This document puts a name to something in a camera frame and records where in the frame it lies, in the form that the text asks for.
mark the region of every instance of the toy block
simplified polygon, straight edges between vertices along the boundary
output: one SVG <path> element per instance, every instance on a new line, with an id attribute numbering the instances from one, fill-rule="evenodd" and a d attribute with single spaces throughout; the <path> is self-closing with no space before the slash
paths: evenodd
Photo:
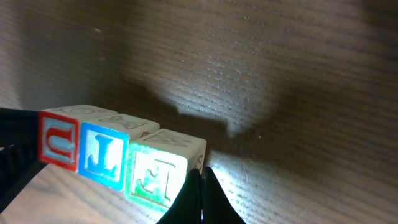
<path id="1" fill-rule="evenodd" d="M 179 193 L 187 172 L 203 169 L 204 139 L 160 129 L 129 146 L 126 189 L 130 201 L 166 211 Z"/>
<path id="2" fill-rule="evenodd" d="M 81 123 L 117 113 L 90 105 L 40 111 L 38 159 L 76 172 Z"/>
<path id="3" fill-rule="evenodd" d="M 80 175 L 122 190 L 129 142 L 159 130 L 153 121 L 117 114 L 84 122 L 80 134 Z"/>

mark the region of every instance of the wood grain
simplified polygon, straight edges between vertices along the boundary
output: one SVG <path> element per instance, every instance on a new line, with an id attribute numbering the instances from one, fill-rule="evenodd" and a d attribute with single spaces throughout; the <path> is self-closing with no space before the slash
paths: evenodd
<path id="1" fill-rule="evenodd" d="M 247 223 L 398 223 L 388 0 L 2 0 L 0 106 L 87 103 L 208 141 Z M 155 223 L 47 166 L 0 223 Z"/>

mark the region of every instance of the black plastic object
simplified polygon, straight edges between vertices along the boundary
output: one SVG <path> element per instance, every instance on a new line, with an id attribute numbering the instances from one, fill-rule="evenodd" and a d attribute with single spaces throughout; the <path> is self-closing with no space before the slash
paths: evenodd
<path id="1" fill-rule="evenodd" d="M 188 173 L 173 205 L 157 223 L 244 224 L 244 221 L 229 203 L 213 170 L 205 167 L 203 177 L 198 169 Z"/>
<path id="2" fill-rule="evenodd" d="M 203 204 L 203 223 L 244 223 L 242 218 L 224 194 L 220 183 L 210 167 L 203 169 L 203 181 L 201 183 L 201 198 Z"/>
<path id="3" fill-rule="evenodd" d="M 45 167 L 37 161 L 39 112 L 0 108 L 0 213 Z"/>
<path id="4" fill-rule="evenodd" d="M 201 223 L 200 173 L 198 169 L 193 169 L 188 173 L 173 205 L 158 223 Z"/>

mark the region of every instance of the wooden table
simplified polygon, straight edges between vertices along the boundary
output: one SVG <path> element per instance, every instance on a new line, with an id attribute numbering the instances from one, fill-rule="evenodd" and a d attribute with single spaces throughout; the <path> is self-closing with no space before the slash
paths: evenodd
<path id="1" fill-rule="evenodd" d="M 398 223 L 398 11 L 387 0 L 0 4 L 0 106 L 87 103 L 208 141 L 247 223 Z M 47 166 L 0 223 L 155 223 Z"/>

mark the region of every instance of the block face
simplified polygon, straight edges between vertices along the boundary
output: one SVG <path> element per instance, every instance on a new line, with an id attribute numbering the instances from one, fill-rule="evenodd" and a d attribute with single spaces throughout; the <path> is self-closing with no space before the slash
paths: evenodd
<path id="1" fill-rule="evenodd" d="M 126 114 L 95 119 L 88 121 L 88 123 L 126 133 L 130 136 L 130 141 L 153 133 L 160 128 L 159 123 Z"/>
<path id="2" fill-rule="evenodd" d="M 90 123 L 81 125 L 79 174 L 122 190 L 129 136 Z"/>
<path id="3" fill-rule="evenodd" d="M 111 116 L 118 113 L 116 111 L 111 111 L 91 105 L 64 106 L 61 108 L 50 108 L 43 111 L 59 114 L 69 118 L 75 118 L 81 122 L 105 116 Z"/>
<path id="4" fill-rule="evenodd" d="M 201 173 L 203 170 L 203 163 L 205 161 L 205 152 L 199 151 L 197 156 L 192 157 L 188 163 L 188 171 L 192 169 L 198 169 Z"/>
<path id="5" fill-rule="evenodd" d="M 44 111 L 39 113 L 40 161 L 76 172 L 78 139 L 77 120 Z"/>
<path id="6" fill-rule="evenodd" d="M 124 191 L 126 198 L 165 211 L 180 192 L 187 166 L 188 161 L 182 156 L 131 143 Z"/>

